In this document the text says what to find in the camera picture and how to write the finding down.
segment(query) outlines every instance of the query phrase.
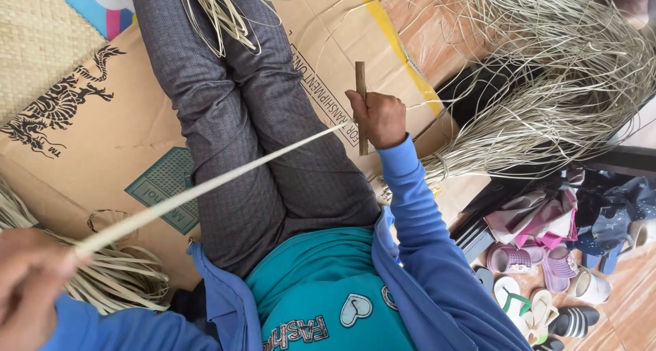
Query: pink slipper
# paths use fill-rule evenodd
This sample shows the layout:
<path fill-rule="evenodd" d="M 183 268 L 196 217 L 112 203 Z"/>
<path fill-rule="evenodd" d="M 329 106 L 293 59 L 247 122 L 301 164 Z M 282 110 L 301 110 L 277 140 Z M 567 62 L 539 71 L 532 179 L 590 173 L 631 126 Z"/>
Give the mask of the pink slipper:
<path fill-rule="evenodd" d="M 542 262 L 546 288 L 552 293 L 564 293 L 570 288 L 570 278 L 578 274 L 574 256 L 564 244 L 556 246 Z"/>
<path fill-rule="evenodd" d="M 528 273 L 546 257 L 546 251 L 528 241 L 521 248 L 495 243 L 488 252 L 488 269 L 500 273 Z"/>

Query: black dragon logo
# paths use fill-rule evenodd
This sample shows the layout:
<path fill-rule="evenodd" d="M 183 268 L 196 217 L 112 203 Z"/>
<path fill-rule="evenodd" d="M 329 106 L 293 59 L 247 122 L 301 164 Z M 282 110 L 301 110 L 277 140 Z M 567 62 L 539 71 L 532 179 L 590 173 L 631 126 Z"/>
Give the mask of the black dragon logo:
<path fill-rule="evenodd" d="M 100 77 L 94 77 L 87 68 L 82 65 L 78 66 L 72 74 L 62 78 L 50 87 L 45 94 L 38 96 L 36 101 L 31 102 L 25 108 L 25 111 L 0 128 L 0 132 L 8 134 L 9 139 L 30 146 L 32 151 L 42 153 L 45 157 L 53 159 L 52 156 L 44 152 L 46 146 L 51 146 L 51 153 L 58 157 L 59 151 L 54 147 L 66 148 L 66 146 L 52 144 L 42 130 L 67 129 L 73 124 L 71 120 L 78 113 L 78 105 L 86 102 L 87 95 L 99 96 L 110 102 L 114 97 L 113 93 L 106 93 L 106 88 L 98 88 L 91 83 L 87 83 L 86 86 L 79 86 L 79 77 L 91 82 L 102 82 L 107 79 L 107 59 L 124 53 L 109 45 L 101 48 L 93 58 L 98 70 L 100 70 Z"/>

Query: woman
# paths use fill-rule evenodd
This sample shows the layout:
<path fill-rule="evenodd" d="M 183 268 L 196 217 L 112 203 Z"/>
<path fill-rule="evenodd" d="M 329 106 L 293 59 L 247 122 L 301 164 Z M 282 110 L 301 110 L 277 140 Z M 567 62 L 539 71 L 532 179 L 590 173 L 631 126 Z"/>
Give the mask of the woman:
<path fill-rule="evenodd" d="M 258 0 L 232 1 L 249 19 L 275 24 Z M 135 0 L 135 6 L 197 183 L 325 129 L 302 75 L 292 70 L 282 27 L 252 25 L 259 55 L 226 35 L 225 58 L 217 58 L 180 0 Z M 212 37 L 197 6 L 195 16 Z M 370 93 L 365 103 L 353 91 L 346 95 L 394 192 L 398 248 L 389 208 L 381 211 L 331 134 L 198 199 L 203 243 L 190 253 L 205 279 L 218 342 L 175 313 L 99 316 L 91 305 L 57 297 L 75 263 L 25 229 L 3 232 L 0 240 L 9 253 L 0 277 L 10 279 L 0 281 L 0 308 L 12 309 L 0 312 L 0 349 L 529 350 L 449 239 L 406 134 L 406 106 L 394 96 Z M 31 269 L 17 272 L 16 265 Z M 34 298 L 37 322 L 22 310 L 34 308 Z"/>

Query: hand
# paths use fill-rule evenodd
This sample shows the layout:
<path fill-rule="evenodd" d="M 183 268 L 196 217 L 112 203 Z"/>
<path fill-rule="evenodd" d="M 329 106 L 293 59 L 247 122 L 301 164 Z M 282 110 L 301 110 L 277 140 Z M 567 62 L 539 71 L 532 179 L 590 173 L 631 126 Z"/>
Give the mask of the hand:
<path fill-rule="evenodd" d="M 65 246 L 32 228 L 0 233 L 0 350 L 35 351 L 57 324 L 54 301 L 78 267 Z"/>
<path fill-rule="evenodd" d="M 389 149 L 406 140 L 406 105 L 398 98 L 367 92 L 366 104 L 353 90 L 346 91 L 356 120 L 363 126 L 371 144 Z"/>

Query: blue jacket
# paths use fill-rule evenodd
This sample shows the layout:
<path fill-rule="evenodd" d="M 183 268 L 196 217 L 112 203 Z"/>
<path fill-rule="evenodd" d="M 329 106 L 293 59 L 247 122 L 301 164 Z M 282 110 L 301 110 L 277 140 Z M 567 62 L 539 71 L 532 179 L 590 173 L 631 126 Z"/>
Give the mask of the blue jacket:
<path fill-rule="evenodd" d="M 449 238 L 410 137 L 379 154 L 394 198 L 376 223 L 371 254 L 417 350 L 530 350 Z M 399 246 L 389 229 L 395 217 Z M 176 313 L 130 309 L 101 316 L 92 305 L 61 296 L 57 328 L 42 350 L 262 351 L 249 288 L 212 265 L 200 244 L 188 252 L 205 278 L 207 317 L 217 326 L 220 344 Z"/>

